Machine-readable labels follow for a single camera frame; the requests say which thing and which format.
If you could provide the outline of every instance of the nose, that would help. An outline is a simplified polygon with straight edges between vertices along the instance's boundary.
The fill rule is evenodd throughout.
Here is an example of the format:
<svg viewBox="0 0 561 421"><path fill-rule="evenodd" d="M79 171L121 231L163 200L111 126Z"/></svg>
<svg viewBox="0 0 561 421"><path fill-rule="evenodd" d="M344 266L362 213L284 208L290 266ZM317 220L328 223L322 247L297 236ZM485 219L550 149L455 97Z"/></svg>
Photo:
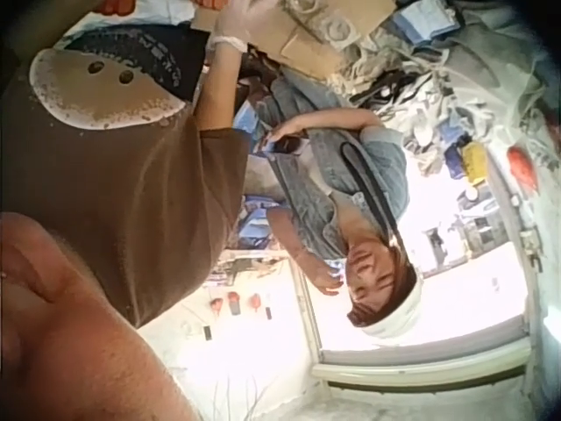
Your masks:
<svg viewBox="0 0 561 421"><path fill-rule="evenodd" d="M355 287L351 288L351 298L352 301L360 303L366 298L366 288L365 287Z"/></svg>

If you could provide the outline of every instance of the person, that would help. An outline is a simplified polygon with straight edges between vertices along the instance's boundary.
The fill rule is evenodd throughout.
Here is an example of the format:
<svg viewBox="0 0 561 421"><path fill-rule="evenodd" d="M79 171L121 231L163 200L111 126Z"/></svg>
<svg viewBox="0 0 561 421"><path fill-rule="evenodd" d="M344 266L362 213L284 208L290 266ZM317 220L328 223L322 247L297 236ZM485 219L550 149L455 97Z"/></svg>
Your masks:
<svg viewBox="0 0 561 421"><path fill-rule="evenodd" d="M40 52L2 97L1 419L197 419L134 328L197 289L241 203L231 129L249 31L234 0L196 108L134 68Z"/></svg>
<svg viewBox="0 0 561 421"><path fill-rule="evenodd" d="M320 83L287 68L282 74L256 110L264 123L261 150L269 151L287 203L267 212L273 235L326 296L343 285L328 261L346 259L352 324L380 339L404 333L415 321L410 312L418 310L420 280L402 241L397 246L382 235L387 224L369 209L339 152L345 142L361 151L391 218L399 219L409 200L402 135ZM292 147L296 154L274 147L294 137L302 140Z"/></svg>

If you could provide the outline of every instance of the brown hair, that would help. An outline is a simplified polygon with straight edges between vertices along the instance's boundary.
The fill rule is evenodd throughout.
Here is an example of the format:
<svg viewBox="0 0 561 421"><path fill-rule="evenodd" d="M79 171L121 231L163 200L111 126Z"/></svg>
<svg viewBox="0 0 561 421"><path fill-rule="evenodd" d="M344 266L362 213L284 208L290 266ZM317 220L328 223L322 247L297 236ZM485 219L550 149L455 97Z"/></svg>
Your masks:
<svg viewBox="0 0 561 421"><path fill-rule="evenodd" d="M352 309L347 317L355 327L373 325L392 314L403 304L418 281L415 268L409 262L407 255L397 246L390 246L389 251L395 267L392 295L386 305L378 311L372 309L359 310L358 306L352 303Z"/></svg>

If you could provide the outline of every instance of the blue sleeve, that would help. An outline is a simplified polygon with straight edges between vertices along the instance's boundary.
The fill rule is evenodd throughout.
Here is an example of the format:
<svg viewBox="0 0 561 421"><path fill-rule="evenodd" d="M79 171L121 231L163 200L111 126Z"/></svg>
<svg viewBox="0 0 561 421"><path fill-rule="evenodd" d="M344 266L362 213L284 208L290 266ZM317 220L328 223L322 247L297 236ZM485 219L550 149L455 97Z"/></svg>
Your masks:
<svg viewBox="0 0 561 421"><path fill-rule="evenodd" d="M403 135L386 127L371 126L360 133L360 143L378 169L394 217L401 218L409 204Z"/></svg>

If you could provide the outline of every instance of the black strap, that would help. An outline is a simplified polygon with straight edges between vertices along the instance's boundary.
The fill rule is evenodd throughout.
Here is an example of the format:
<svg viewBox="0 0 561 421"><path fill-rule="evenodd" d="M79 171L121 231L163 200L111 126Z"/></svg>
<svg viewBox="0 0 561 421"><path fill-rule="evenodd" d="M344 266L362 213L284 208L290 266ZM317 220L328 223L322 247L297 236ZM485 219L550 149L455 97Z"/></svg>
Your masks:
<svg viewBox="0 0 561 421"><path fill-rule="evenodd" d="M360 149L351 142L345 142L339 148L339 152L352 178L357 182L359 189L363 192L366 204L368 204L370 211L379 222L383 234L382 239L385 244L389 245L391 232L395 236L402 252L406 253L403 239L397 229L397 222L395 221L393 212L389 209L384 191L376 180L376 176L368 167L368 163L360 152ZM362 173L366 175L366 178L361 176L358 168L363 170Z"/></svg>

